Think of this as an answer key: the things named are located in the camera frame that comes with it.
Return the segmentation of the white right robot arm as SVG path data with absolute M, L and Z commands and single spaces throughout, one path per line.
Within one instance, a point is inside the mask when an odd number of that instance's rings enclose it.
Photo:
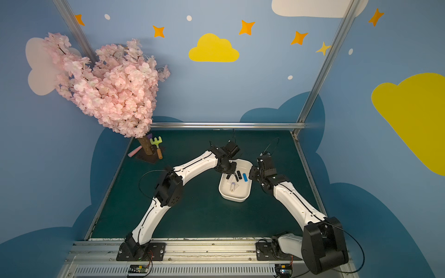
M 284 234 L 278 237 L 281 251 L 301 258 L 314 275 L 349 262 L 341 222 L 328 218 L 312 206 L 284 175 L 278 174 L 269 153 L 257 158 L 249 178 L 285 206 L 302 229 L 302 236 Z

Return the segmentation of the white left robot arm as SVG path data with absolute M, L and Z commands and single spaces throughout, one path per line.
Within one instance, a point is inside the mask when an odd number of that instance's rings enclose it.
M 211 146 L 201 156 L 176 167 L 163 171 L 156 184 L 151 204 L 135 229 L 120 245 L 117 261 L 141 261 L 148 254 L 147 244 L 166 212 L 180 201 L 183 187 L 194 177 L 214 169 L 221 174 L 234 174 L 234 156 L 240 151 L 238 145 L 229 141 L 227 145 Z

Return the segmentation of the lilac white swivel usb drive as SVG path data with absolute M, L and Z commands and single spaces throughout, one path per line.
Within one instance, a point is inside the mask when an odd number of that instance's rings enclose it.
M 235 190 L 237 190 L 239 188 L 239 184 L 238 183 L 235 183 L 235 182 L 232 182 L 231 183 L 231 185 L 230 185 L 230 193 L 233 193 L 233 192 L 235 192 Z

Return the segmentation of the white oval storage box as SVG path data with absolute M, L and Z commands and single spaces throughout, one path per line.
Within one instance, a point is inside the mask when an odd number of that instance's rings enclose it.
M 220 195 L 233 202 L 244 202 L 251 191 L 252 180 L 249 178 L 253 164 L 243 159 L 234 160 L 234 174 L 222 174 L 219 184 Z

